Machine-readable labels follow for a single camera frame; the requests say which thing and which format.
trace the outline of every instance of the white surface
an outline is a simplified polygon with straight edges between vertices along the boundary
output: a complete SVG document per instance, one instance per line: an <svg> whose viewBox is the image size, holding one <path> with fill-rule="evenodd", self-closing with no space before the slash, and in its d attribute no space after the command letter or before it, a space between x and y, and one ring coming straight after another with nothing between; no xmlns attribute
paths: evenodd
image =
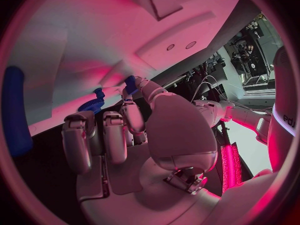
<svg viewBox="0 0 300 225"><path fill-rule="evenodd" d="M56 59L53 67L47 67L58 67L56 78L49 85L53 88L52 100L42 99L39 92L32 95L39 98L36 105L43 111L43 116L38 109L26 108L27 115L33 110L35 118L40 120L30 124L31 135L63 123L66 115L75 113L81 104L96 98L93 91L98 87L104 87L105 106L110 107L120 99L118 89L124 87L123 81L129 75L151 79L204 49L239 0L174 0L175 6L169 3L171 0L155 0L162 13L182 7L160 21L137 1L46 0L33 15L32 25L51 26L53 31L64 30L62 38L67 37L67 40L63 53L53 54L61 59ZM203 19L205 14L211 16ZM26 37L26 33L24 30L22 37ZM52 38L44 35L40 36L45 46L41 45L36 54L30 55L33 64L36 64L35 57L43 57L48 50L46 44ZM186 49L193 41L196 45ZM169 43L175 47L167 51ZM23 51L22 47L16 47L11 61ZM38 74L40 63L34 68L30 73ZM28 73L27 65L22 69Z"/></svg>
<svg viewBox="0 0 300 225"><path fill-rule="evenodd" d="M238 152L255 176L263 169L271 169L268 146L256 140L256 133L234 121L225 123L231 143L236 142Z"/></svg>

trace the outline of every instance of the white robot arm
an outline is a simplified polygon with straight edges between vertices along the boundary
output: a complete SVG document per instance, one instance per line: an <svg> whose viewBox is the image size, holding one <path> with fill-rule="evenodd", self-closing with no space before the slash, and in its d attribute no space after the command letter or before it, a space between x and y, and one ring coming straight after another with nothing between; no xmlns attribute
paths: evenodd
<svg viewBox="0 0 300 225"><path fill-rule="evenodd" d="M229 101L194 100L194 104L211 128L219 120L224 122L232 120L254 131L257 134L256 139L267 145L271 113L260 114L243 107L235 107L235 104Z"/></svg>

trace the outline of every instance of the wire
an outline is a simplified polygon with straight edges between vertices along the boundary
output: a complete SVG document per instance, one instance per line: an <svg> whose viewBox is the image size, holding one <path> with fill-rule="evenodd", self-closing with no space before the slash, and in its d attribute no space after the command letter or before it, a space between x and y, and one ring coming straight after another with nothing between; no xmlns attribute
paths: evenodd
<svg viewBox="0 0 300 225"><path fill-rule="evenodd" d="M219 84L218 84L218 81L215 79L215 77L214 77L214 76L211 76L211 75L207 75L207 76L205 76L205 77L203 78L202 82L201 82L201 83L199 84L199 86L197 87L196 92L194 93L194 95L193 95L193 97L192 97L192 99L191 99L191 101L190 101L191 103L193 102L193 100L194 100L194 98L195 98L195 96L196 96L198 90L200 89L201 85L202 85L202 84L209 84L209 85L211 85L211 86L217 91L217 93L218 93L223 99L225 99L226 101L229 101L229 102L231 102L231 103L233 103L233 104L237 104L237 105L241 106L242 108L245 108L245 109L248 109L248 110L252 110L252 111L258 111L258 112L259 112L259 111L264 112L264 111L267 111L268 109L273 108L272 106L270 106L270 107L267 107L267 108L264 108L264 109L253 109L253 108L250 108L250 107L245 106L245 105L243 105L243 104L240 104L240 103L238 103L238 102L236 102L236 101L231 101L231 100L229 100L227 97L223 96L223 94L221 94L221 93L218 91L218 89L217 89L213 84L211 84L211 83L208 82L208 81L204 81L204 80L205 80L206 78L208 78L208 77L213 78L213 79L215 80L216 84L217 84L217 87L219 88L219 90L221 90L221 88L220 88L220 86L219 86Z"/></svg>

